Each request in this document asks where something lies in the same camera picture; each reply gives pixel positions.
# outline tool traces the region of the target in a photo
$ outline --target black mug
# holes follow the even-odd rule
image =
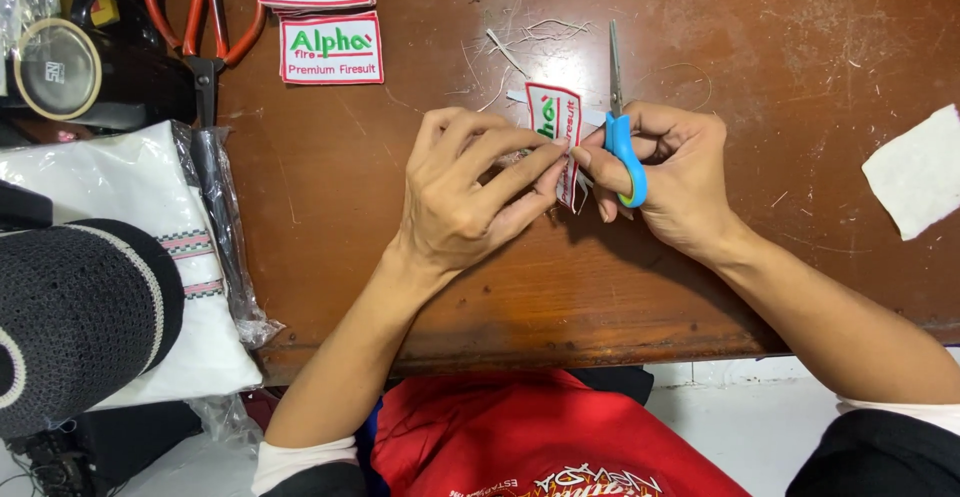
[[[116,0],[120,22],[93,26],[96,0],[73,0],[70,20],[45,18],[20,37],[13,73],[20,95],[47,119],[134,131],[197,117],[193,72],[167,56],[150,16]]]

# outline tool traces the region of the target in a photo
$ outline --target person's left hand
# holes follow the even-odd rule
[[[534,149],[485,185],[500,156]],[[423,117],[407,162],[406,199],[390,243],[418,271],[445,283],[503,246],[557,200],[568,142],[515,129],[502,116],[459,107]],[[507,201],[534,183],[509,206]]]

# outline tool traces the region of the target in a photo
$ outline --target scissor blade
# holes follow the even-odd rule
[[[620,92],[620,55],[617,50],[617,21],[609,22],[609,111],[613,116],[623,114]]]

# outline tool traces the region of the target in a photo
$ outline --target fingernail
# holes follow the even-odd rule
[[[573,159],[584,168],[591,166],[591,153],[587,150],[584,150],[579,146],[574,146],[573,148],[570,148],[570,155],[573,156]]]

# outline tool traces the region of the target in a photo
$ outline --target blue-handled scissors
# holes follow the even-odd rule
[[[617,50],[617,22],[609,22],[609,112],[606,113],[606,138],[603,147],[623,162],[633,184],[631,197],[619,194],[627,208],[637,208],[647,198],[647,175],[643,164],[634,153],[630,142],[630,115],[623,113],[623,95],[620,89],[620,56]]]

